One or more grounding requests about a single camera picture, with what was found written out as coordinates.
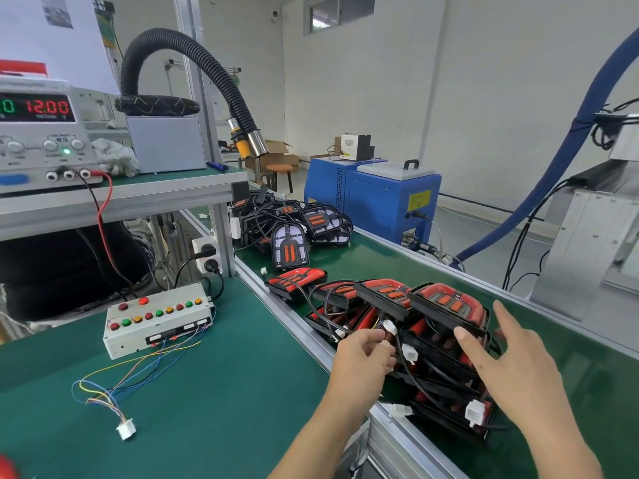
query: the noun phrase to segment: fingernail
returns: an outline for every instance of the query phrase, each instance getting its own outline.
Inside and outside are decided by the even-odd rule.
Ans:
[[[467,330],[460,326],[455,328],[452,332],[455,333],[455,338],[457,338],[458,340],[462,340],[470,334]]]

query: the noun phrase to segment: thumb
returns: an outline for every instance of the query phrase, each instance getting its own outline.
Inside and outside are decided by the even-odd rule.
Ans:
[[[395,354],[395,346],[390,344],[387,340],[382,341],[379,345],[375,346],[372,350],[369,360],[379,363],[380,366],[385,367],[388,363],[388,359]]]
[[[454,332],[459,346],[461,346],[464,353],[468,355],[470,361],[475,365],[477,372],[481,375],[482,372],[488,371],[495,360],[486,352],[479,341],[477,341],[477,338],[459,326],[455,328]]]

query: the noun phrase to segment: orange button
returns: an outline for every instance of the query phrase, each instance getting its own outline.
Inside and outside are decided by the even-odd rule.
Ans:
[[[448,294],[444,294],[442,297],[437,299],[437,304],[443,304],[445,306],[446,304],[451,302],[451,300],[452,300],[452,297],[450,297]]]
[[[459,312],[459,310],[464,307],[464,303],[461,301],[455,301],[453,302],[453,304],[451,304],[451,311],[452,312]]]

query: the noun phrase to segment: blue pen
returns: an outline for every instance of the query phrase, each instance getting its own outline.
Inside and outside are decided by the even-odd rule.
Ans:
[[[229,169],[228,165],[223,165],[214,161],[207,161],[206,164],[209,165],[211,168],[215,168],[216,170],[220,171],[227,171]]]

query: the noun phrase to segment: black fabric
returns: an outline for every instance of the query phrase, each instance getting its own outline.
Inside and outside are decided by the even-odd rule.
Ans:
[[[120,222],[104,224],[104,229],[120,272],[133,283],[140,281],[148,273],[140,245]],[[126,289],[108,262],[97,225],[82,230],[98,252],[108,280],[117,289]],[[113,293],[75,230],[1,241],[0,282],[7,311],[19,321],[49,319]]]

